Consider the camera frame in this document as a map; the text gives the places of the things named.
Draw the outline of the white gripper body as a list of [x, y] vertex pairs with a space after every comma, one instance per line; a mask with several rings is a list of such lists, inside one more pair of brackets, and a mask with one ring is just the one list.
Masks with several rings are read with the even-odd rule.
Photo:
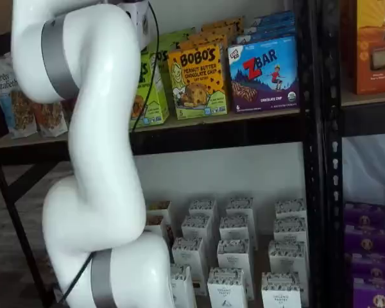
[[145, 49], [150, 43], [150, 30], [148, 24], [149, 1], [123, 1], [121, 8], [128, 14], [135, 27], [139, 47]]

